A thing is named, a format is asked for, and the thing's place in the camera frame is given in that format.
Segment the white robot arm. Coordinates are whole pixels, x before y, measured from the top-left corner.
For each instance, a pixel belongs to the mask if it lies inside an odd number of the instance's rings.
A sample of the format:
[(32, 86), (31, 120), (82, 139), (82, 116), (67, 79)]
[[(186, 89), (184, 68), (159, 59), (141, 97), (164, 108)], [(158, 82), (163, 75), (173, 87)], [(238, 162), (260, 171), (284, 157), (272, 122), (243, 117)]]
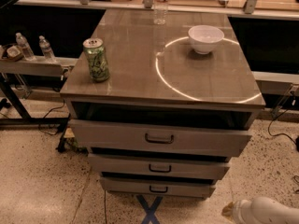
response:
[(221, 214), (234, 224), (299, 224), (299, 209), (267, 197), (230, 202)]

